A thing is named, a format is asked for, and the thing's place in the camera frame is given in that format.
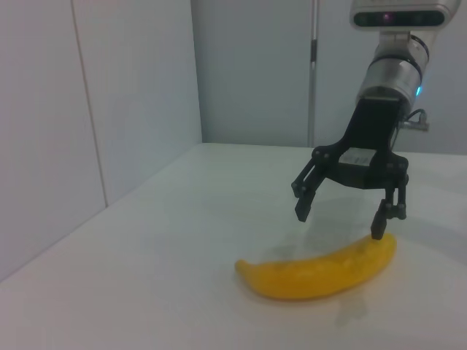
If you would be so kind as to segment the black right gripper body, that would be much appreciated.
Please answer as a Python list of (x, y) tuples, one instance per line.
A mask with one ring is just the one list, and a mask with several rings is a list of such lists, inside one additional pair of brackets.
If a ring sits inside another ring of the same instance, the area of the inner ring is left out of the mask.
[(313, 151), (314, 171), (346, 187), (402, 188), (408, 160), (392, 152), (390, 140), (402, 115), (402, 102), (359, 100), (342, 138)]

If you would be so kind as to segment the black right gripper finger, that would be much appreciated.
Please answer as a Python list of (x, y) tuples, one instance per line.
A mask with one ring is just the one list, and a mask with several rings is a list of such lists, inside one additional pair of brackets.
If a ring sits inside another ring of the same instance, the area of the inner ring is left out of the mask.
[(293, 194), (298, 199), (295, 213), (300, 222), (305, 222), (309, 216), (317, 189), (326, 178), (328, 173), (328, 158), (327, 147), (316, 147), (313, 149), (312, 158), (291, 184)]
[(389, 219), (406, 219), (406, 186), (408, 181), (409, 176), (405, 174), (398, 181), (387, 184), (385, 198), (381, 200), (371, 223), (371, 237), (374, 240), (383, 238)]

